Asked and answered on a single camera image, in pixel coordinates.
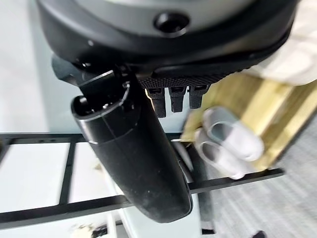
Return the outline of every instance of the controller grip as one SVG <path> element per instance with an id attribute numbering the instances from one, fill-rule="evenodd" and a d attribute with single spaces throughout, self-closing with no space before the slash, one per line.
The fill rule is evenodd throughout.
<path id="1" fill-rule="evenodd" d="M 152 220 L 173 222 L 191 212 L 192 198 L 149 99 L 137 92 L 120 107 L 90 115 L 82 114 L 81 97 L 76 97 L 72 113 L 127 199 Z"/>

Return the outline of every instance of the black metal frame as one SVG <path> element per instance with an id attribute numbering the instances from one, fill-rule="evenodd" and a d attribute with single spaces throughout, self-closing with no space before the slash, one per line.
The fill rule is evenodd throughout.
<path id="1" fill-rule="evenodd" d="M 169 140 L 180 137 L 180 133 L 167 133 L 166 135 Z M 81 134 L 0 133 L 0 139 L 3 143 L 3 148 L 0 152 L 0 163 L 12 144 L 70 143 L 59 204 L 50 207 L 0 213 L 0 230 L 52 222 L 133 206 L 123 195 L 68 203 L 76 143 L 85 142 L 85 139 Z M 191 182 L 188 185 L 190 193 L 194 194 L 275 178 L 282 176 L 283 174 L 284 171 L 282 169 L 273 169 L 247 174 L 239 180 L 217 178 L 202 182 Z"/>

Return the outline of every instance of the gray carpet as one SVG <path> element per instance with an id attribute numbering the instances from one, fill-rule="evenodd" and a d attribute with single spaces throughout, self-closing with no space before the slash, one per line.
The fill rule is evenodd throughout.
<path id="1" fill-rule="evenodd" d="M 286 175 L 213 191 L 216 235 L 250 238 L 258 230 L 268 238 L 317 237 L 317 117 L 277 163 Z"/>

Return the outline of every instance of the light wood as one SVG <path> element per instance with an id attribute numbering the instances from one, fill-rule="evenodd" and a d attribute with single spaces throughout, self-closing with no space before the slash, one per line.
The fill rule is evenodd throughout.
<path id="1" fill-rule="evenodd" d="M 226 107 L 262 138 L 265 152 L 253 162 L 261 171 L 274 163 L 316 110 L 317 81 L 294 87 L 243 73 L 232 74 L 213 84 L 203 97 L 202 108 L 189 114 L 183 141 L 194 140 L 204 110 L 213 106 Z"/>

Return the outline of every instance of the black metal bar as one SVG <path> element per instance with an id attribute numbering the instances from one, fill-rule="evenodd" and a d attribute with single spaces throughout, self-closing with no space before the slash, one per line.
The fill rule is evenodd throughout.
<path id="1" fill-rule="evenodd" d="M 262 172 L 256 172 L 245 175 L 243 178 L 238 180 L 233 180 L 231 178 L 216 178 L 202 182 L 192 182 L 189 183 L 190 193 L 202 193 L 211 190 L 222 189 L 226 187 L 237 186 L 250 182 L 257 182 L 265 179 L 271 179 L 284 175 L 284 170 L 282 169 L 273 169 L 265 170 Z"/>
<path id="2" fill-rule="evenodd" d="M 249 182 L 271 179 L 284 174 L 282 169 L 245 175 L 240 180 L 217 178 L 203 182 L 189 183 L 190 193 L 201 193 L 230 186 L 237 186 Z M 28 226 L 45 222 L 52 222 L 67 218 L 90 215 L 132 206 L 123 195 L 106 197 L 84 202 L 69 203 L 51 207 L 35 208 L 23 211 L 0 213 L 0 230 Z"/>
<path id="3" fill-rule="evenodd" d="M 47 134 L 47 133 L 0 133 L 0 139 L 14 139 L 12 144 L 70 143 L 71 138 L 77 142 L 86 142 L 82 134 Z M 179 139 L 181 133 L 167 133 L 169 140 Z"/>
<path id="4" fill-rule="evenodd" d="M 6 153 L 8 152 L 10 144 L 11 144 L 12 141 L 13 141 L 13 139 L 4 139 L 4 140 L 2 140 L 2 148 L 1 148 L 1 151 L 0 151 L 0 164 L 1 164 L 2 160 L 4 159 Z"/>
<path id="5" fill-rule="evenodd" d="M 0 230 L 86 216 L 132 206 L 123 195 L 0 213 Z"/>
<path id="6" fill-rule="evenodd" d="M 71 176 L 73 174 L 76 141 L 77 141 L 77 137 L 73 137 L 69 144 L 67 162 L 65 165 L 64 179 L 63 179 L 63 184 L 61 186 L 61 192 L 60 192 L 60 198 L 59 198 L 60 205 L 68 203 Z"/>

